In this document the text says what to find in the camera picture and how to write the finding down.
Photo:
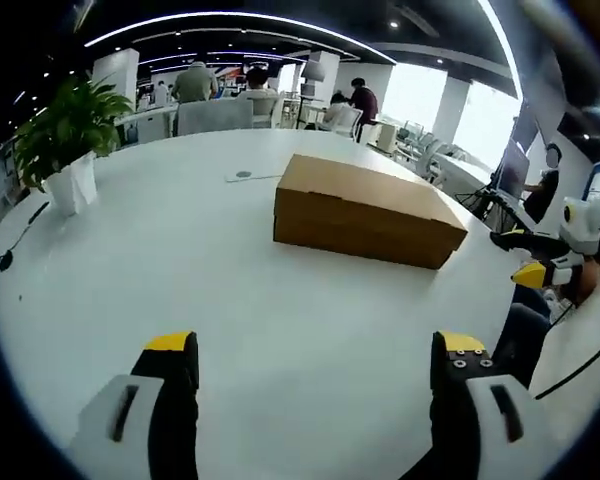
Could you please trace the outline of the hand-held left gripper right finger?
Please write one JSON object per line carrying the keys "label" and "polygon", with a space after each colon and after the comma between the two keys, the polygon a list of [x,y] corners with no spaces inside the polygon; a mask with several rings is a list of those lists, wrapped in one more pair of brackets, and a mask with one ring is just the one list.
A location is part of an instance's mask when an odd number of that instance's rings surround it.
{"label": "hand-held left gripper right finger", "polygon": [[543,479],[553,439],[542,405],[473,337],[431,343],[433,479]]}

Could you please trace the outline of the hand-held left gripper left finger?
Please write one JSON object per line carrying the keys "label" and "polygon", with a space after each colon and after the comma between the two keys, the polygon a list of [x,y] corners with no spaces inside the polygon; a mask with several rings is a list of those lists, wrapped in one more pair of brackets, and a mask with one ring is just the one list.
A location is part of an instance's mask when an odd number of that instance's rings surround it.
{"label": "hand-held left gripper left finger", "polygon": [[153,338],[79,414],[68,455],[87,479],[197,479],[197,335]]}

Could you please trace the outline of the person's right hand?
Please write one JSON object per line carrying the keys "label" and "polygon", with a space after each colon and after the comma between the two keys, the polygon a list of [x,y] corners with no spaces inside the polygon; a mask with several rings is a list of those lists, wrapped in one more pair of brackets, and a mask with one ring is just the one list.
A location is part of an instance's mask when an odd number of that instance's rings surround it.
{"label": "person's right hand", "polygon": [[600,281],[600,253],[596,256],[586,257],[580,282],[576,290],[575,303],[583,304],[594,292]]}

